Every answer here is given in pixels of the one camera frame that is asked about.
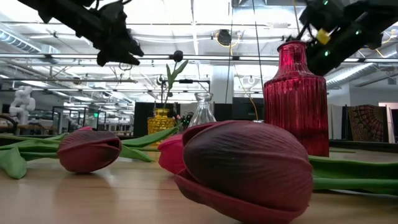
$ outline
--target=table surface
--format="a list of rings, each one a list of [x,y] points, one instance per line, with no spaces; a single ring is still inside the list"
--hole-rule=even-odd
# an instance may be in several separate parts
[[[398,161],[398,154],[381,152],[332,156]],[[128,159],[91,175],[71,174],[51,159],[29,162],[21,180],[0,170],[0,219],[5,224],[239,223],[186,199],[173,175],[156,162]],[[292,223],[398,223],[398,198],[313,194],[307,211]]]

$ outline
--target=patterned fabric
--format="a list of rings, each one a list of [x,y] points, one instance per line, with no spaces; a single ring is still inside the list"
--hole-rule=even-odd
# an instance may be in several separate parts
[[[383,142],[383,108],[372,105],[347,107],[353,141]]]

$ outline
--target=exposed duct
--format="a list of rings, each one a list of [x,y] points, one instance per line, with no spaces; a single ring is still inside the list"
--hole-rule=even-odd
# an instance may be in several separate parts
[[[380,53],[383,54],[384,58],[397,58],[397,52],[398,44],[393,44],[385,49],[380,50]],[[376,52],[368,56],[368,58],[381,58],[381,56]],[[343,68],[325,77],[326,87],[328,89],[332,89],[377,71],[380,71],[379,65],[377,63],[365,63],[352,68]]]
[[[13,45],[14,47],[29,53],[29,54],[59,54],[60,51],[55,47],[47,44],[40,44],[33,42],[28,38],[24,37],[22,34],[18,34],[10,29],[8,26],[0,22],[0,41]],[[57,60],[52,58],[44,58],[41,61],[49,62],[52,64],[58,63]]]

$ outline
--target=vase neck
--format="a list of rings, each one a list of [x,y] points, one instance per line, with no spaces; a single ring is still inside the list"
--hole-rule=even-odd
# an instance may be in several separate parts
[[[305,43],[291,41],[282,44],[279,48],[279,70],[278,73],[289,71],[309,72],[307,67],[307,56],[305,53]]]

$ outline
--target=wire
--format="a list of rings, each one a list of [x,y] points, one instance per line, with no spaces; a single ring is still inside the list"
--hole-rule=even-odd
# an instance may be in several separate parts
[[[222,47],[235,47],[236,44],[239,44],[240,38],[241,38],[241,35],[239,34],[239,35],[238,35],[238,40],[235,42],[235,44],[233,44],[232,46],[231,46],[231,44],[229,44],[228,46],[225,46],[225,45],[222,45],[222,44],[218,41],[218,33],[216,33],[216,41],[217,41],[217,43],[220,44]]]
[[[125,2],[123,2],[122,4],[127,4],[130,3],[132,0],[126,0]]]
[[[259,54],[259,65],[260,65],[260,77],[261,77],[261,89],[264,94],[264,83],[262,81],[262,68],[261,68],[261,56],[260,56],[260,43],[259,43],[259,33],[257,30],[257,19],[256,19],[256,8],[254,7],[254,0],[252,0],[253,3],[253,14],[254,14],[254,27],[256,28],[256,39],[257,39],[257,51]]]
[[[394,35],[394,30],[392,30],[392,31],[391,31],[390,38],[389,38],[388,40],[384,41],[384,42],[383,42],[383,43],[381,43],[381,44],[385,44],[385,43],[388,43],[388,42],[390,42],[390,40],[393,38],[393,37],[392,37],[393,35]]]
[[[238,74],[238,71],[237,71],[237,69],[236,69],[235,64],[234,64],[234,68],[235,68],[235,73],[236,73],[236,75],[238,76],[239,82],[241,83],[241,86],[242,86],[242,89],[243,89],[243,91],[244,91],[244,94],[246,94],[246,95],[249,97],[249,100],[250,100],[251,104],[252,104],[253,107],[254,107],[254,112],[256,113],[256,120],[258,121],[258,120],[259,120],[259,115],[258,115],[258,113],[257,113],[256,104],[254,104],[253,99],[249,96],[249,94],[248,94],[248,93],[246,92],[246,90],[244,89],[243,83],[242,83],[242,81],[241,81],[241,78],[239,77],[239,74]]]
[[[231,34],[232,34],[233,25],[234,25],[234,11],[232,10],[232,13],[231,13]],[[229,44],[229,53],[228,54],[229,54],[229,57],[228,57],[228,76],[227,76],[227,79],[226,79],[225,103],[226,103],[227,96],[228,96],[229,71],[231,70],[231,55],[232,55],[232,45],[231,44]]]
[[[100,0],[96,0],[96,2],[95,2],[95,10],[98,10],[99,6],[100,6]]]
[[[375,51],[377,51],[377,53],[378,53],[382,58],[385,58],[385,56],[380,52],[379,49],[375,49]]]
[[[294,16],[296,17],[297,32],[300,33],[299,19],[297,18],[296,0],[293,0],[293,7],[294,7]]]

